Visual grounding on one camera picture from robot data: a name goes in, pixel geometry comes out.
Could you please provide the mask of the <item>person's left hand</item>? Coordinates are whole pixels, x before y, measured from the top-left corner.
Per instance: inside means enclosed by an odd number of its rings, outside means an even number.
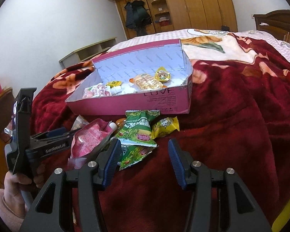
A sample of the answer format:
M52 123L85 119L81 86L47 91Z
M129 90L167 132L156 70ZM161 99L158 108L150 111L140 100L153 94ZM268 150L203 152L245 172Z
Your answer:
M21 187L30 185L32 182L37 188L44 185L45 165L38 166L33 180L24 174L12 174L7 172L4 178L4 202L6 206L19 218L24 218L26 214L25 201L21 195Z

